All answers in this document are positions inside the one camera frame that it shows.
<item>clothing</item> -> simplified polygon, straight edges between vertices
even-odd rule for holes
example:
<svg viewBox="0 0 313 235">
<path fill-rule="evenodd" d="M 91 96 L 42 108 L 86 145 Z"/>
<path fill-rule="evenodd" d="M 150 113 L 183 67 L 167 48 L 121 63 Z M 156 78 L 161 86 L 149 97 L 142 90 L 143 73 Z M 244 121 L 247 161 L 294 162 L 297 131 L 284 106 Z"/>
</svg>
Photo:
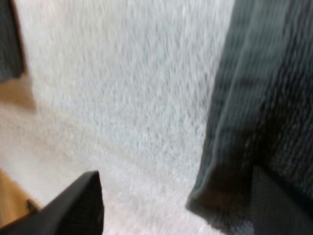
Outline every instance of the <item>clothing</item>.
<svg viewBox="0 0 313 235">
<path fill-rule="evenodd" d="M 0 1 L 0 82 L 19 77 L 23 61 L 10 0 Z"/>
<path fill-rule="evenodd" d="M 187 202 L 225 233 L 254 233 L 256 164 L 313 199 L 312 22 L 310 0 L 235 3 Z"/>
</svg>

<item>dark fabric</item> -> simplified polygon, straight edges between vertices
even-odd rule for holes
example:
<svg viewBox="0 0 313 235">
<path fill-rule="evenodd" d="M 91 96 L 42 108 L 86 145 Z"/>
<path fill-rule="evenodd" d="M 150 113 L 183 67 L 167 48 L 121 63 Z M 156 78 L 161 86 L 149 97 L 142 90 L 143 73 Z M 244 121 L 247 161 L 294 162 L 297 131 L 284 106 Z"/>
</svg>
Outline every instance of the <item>dark fabric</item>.
<svg viewBox="0 0 313 235">
<path fill-rule="evenodd" d="M 311 235 L 312 206 L 308 199 L 283 179 L 253 168 L 251 217 L 255 235 Z"/>
<path fill-rule="evenodd" d="M 23 72 L 21 48 L 10 0 L 0 0 L 0 82 Z"/>
<path fill-rule="evenodd" d="M 186 205 L 227 234 L 253 234 L 254 164 L 313 198 L 312 23 L 311 0 L 235 2 Z"/>
<path fill-rule="evenodd" d="M 0 229 L 0 235 L 101 235 L 103 220 L 99 172 L 86 172 L 41 211 Z"/>
</svg>

